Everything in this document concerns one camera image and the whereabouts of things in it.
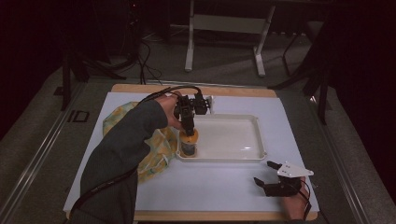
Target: cable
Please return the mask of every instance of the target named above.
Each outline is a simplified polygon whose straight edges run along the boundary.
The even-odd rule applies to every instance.
[[[156,92],[154,92],[154,93],[152,93],[152,94],[146,96],[146,97],[145,97],[143,100],[141,100],[137,105],[140,105],[141,103],[144,103],[144,102],[146,102],[146,101],[150,101],[150,100],[153,100],[153,99],[155,99],[155,98],[158,98],[158,97],[160,97],[160,96],[162,96],[162,95],[164,95],[164,94],[166,94],[166,93],[172,93],[171,91],[180,90],[180,89],[195,89],[195,90],[197,90],[197,93],[196,93],[196,94],[201,94],[201,95],[202,95],[201,89],[199,89],[199,88],[196,87],[196,86],[192,86],[192,85],[168,87],[168,88],[165,88],[165,89],[163,89],[163,90],[161,90],[161,91],[156,91]]]
[[[326,215],[324,215],[323,211],[321,210],[321,208],[319,208],[319,212],[322,214],[323,219],[326,221],[326,223],[330,224],[329,219],[327,219]]]
[[[122,180],[125,180],[126,178],[128,178],[129,176],[136,174],[137,171],[137,166],[128,171],[127,173],[123,174],[123,175],[118,175],[96,187],[94,187],[93,189],[88,190],[87,192],[85,192],[83,195],[81,195],[76,202],[74,203],[72,210],[70,211],[70,217],[73,216],[73,212],[80,208],[85,202],[87,202],[93,195],[99,193],[100,191],[104,190],[104,189],[108,189],[113,185],[116,185],[118,183],[120,183]]]
[[[309,211],[311,210],[312,204],[311,202],[309,202],[309,198],[311,197],[311,189],[309,188],[309,186],[306,184],[305,181],[300,180],[301,182],[303,182],[306,187],[308,188],[308,197],[306,197],[300,189],[295,188],[293,185],[286,183],[287,185],[289,185],[290,187],[292,187],[293,189],[295,189],[297,191],[297,193],[299,193],[304,199],[306,199],[306,206],[305,206],[305,211],[304,211],[304,220],[306,220],[306,217],[308,216]]]
[[[126,13],[127,20],[126,20],[126,23],[124,24],[122,43],[121,43],[119,54],[122,54],[122,52],[125,50],[127,34],[131,34],[131,36],[130,36],[131,40],[128,39],[128,41],[132,41],[132,44],[135,47],[138,46],[138,42],[140,42],[140,39],[141,39],[140,34],[139,34],[139,29],[141,26],[140,21],[139,21],[140,15],[137,11],[138,4],[133,4],[133,1],[131,1],[131,4],[133,4],[133,5],[130,6],[129,0],[124,0],[124,1],[122,1],[122,3],[124,4],[124,8],[126,9],[125,13]],[[96,11],[97,10],[94,10],[94,16],[96,19],[98,19],[98,15],[97,15]],[[108,64],[108,63],[102,63],[102,62],[96,62],[96,63],[100,64],[103,68],[106,68],[109,71],[115,71],[115,70],[120,70],[122,68],[125,68],[129,65],[134,65],[135,62],[136,62],[136,58],[134,56],[134,53],[128,52],[128,56],[126,57],[126,60],[122,63],[117,63],[117,64]],[[92,66],[87,63],[85,63],[85,64],[88,65],[89,67],[97,69],[96,66]]]
[[[145,43],[144,41],[142,41],[141,43],[142,43],[144,46],[146,46],[146,48],[148,49],[148,55],[146,56],[146,59],[143,59],[143,57],[142,57],[141,55],[139,55],[139,57],[138,57],[138,61],[139,61],[139,64],[140,64],[140,84],[145,84],[145,85],[146,85],[145,69],[147,69],[148,72],[151,74],[151,76],[152,76],[154,79],[156,79],[156,80],[162,85],[162,83],[161,83],[161,81],[160,81],[160,77],[163,75],[163,73],[162,73],[160,70],[155,69],[155,68],[152,68],[152,67],[150,67],[150,66],[147,65],[147,61],[148,61],[148,59],[149,59],[149,55],[151,54],[151,48],[150,48],[150,46],[149,46],[147,43]],[[152,73],[151,70],[157,71],[157,72],[159,73],[159,75],[158,75],[158,76],[155,76],[155,75]]]

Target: hand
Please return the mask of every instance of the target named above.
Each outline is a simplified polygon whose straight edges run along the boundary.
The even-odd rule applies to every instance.
[[[155,100],[160,103],[161,107],[163,108],[163,112],[165,112],[165,115],[168,118],[168,126],[182,130],[183,128],[181,127],[180,121],[174,115],[178,95],[180,95],[180,92],[175,91],[174,94],[169,96],[162,95]]]
[[[305,195],[306,198],[309,197],[308,191],[306,190],[304,183],[301,186],[300,192]],[[304,211],[307,203],[308,202],[306,201],[306,199],[300,193],[297,193],[296,195],[291,197],[282,198],[283,207],[285,208],[286,214],[288,215],[290,220],[304,220]]]

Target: black wire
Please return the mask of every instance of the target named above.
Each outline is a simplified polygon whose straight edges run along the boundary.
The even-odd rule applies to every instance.
[[[327,219],[326,215],[324,215],[324,212],[321,210],[321,208],[319,208],[319,212],[322,214],[323,219],[326,221],[326,223],[330,224],[329,219]]]
[[[306,217],[308,215],[309,210],[311,210],[312,204],[311,202],[309,202],[309,198],[311,197],[311,189],[309,188],[309,186],[306,184],[305,181],[301,180],[301,182],[303,182],[306,187],[308,188],[308,197],[306,197],[299,189],[295,188],[293,185],[286,183],[287,185],[289,185],[290,187],[292,187],[293,189],[295,189],[301,196],[303,196],[304,199],[306,199],[306,206],[305,206],[305,211],[304,211],[304,220],[306,220]]]
[[[146,44],[144,41],[141,41],[140,43],[142,43],[143,45],[145,45],[148,48],[148,55],[146,56],[146,59],[143,61],[143,63],[140,61],[140,57],[138,57],[138,61],[140,63],[140,84],[144,84],[146,85],[146,78],[145,78],[145,67],[146,67],[146,63],[149,59],[149,55],[151,53],[151,48],[149,47],[148,44]]]
[[[85,202],[87,202],[93,195],[101,192],[104,189],[108,189],[118,183],[120,183],[121,181],[125,180],[126,178],[130,177],[133,174],[136,174],[137,172],[137,166],[122,174],[122,175],[118,175],[110,180],[107,180],[106,182],[103,182],[102,184],[99,184],[98,186],[95,186],[94,188],[88,190],[87,192],[85,192],[84,194],[80,195],[79,198],[75,201],[75,203],[73,204],[72,209],[70,210],[70,218],[73,216],[73,213],[76,209],[79,209]]]
[[[153,68],[153,67],[150,67],[150,66],[148,66],[148,65],[146,65],[146,68],[147,68],[148,72],[151,74],[151,76],[152,76],[154,79],[156,79],[156,80],[162,85],[162,83],[161,83],[161,81],[160,81],[160,77],[163,75],[163,73],[162,73],[160,70],[158,70],[158,69],[156,69],[156,68]],[[154,70],[154,71],[158,72],[159,75],[158,75],[158,76],[155,76],[155,75],[152,73],[151,70]]]
[[[174,93],[171,92],[171,91],[180,90],[180,89],[195,89],[195,90],[197,90],[197,93],[196,93],[196,94],[202,94],[201,89],[199,89],[199,88],[196,87],[196,86],[192,86],[192,85],[168,87],[168,88],[166,88],[166,89],[163,89],[163,90],[161,90],[161,91],[156,91],[156,92],[154,92],[154,93],[152,93],[152,94],[146,96],[146,97],[145,97],[143,100],[141,100],[137,105],[140,105],[141,103],[144,103],[144,102],[146,102],[146,101],[150,101],[150,100],[153,100],[153,99],[155,99],[155,98],[158,98],[158,97],[160,97],[160,96],[162,96],[162,95],[164,95],[164,94],[166,94],[166,93],[172,93],[172,94],[174,94]]]

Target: gray sleeve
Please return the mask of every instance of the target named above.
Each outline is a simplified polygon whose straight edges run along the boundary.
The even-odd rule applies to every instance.
[[[290,220],[287,223],[288,224],[304,224],[306,222],[304,220]]]
[[[134,169],[149,154],[144,140],[166,126],[167,117],[156,101],[130,110],[94,149],[81,177],[80,193]]]

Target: wooden table edge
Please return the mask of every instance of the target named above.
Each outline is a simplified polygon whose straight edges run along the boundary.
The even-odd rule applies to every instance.
[[[161,85],[136,85],[136,84],[115,84],[111,92],[138,92],[138,93],[153,93],[161,91],[167,87]],[[201,89],[203,95],[217,95],[217,96],[246,96],[246,97],[277,97],[273,90],[255,89],[255,88],[240,88],[240,87],[206,87],[197,86]],[[194,94],[194,89],[181,89],[182,94]]]
[[[314,220],[318,212],[310,212],[306,220]],[[287,220],[279,212],[176,212],[135,211],[135,221],[279,221]]]

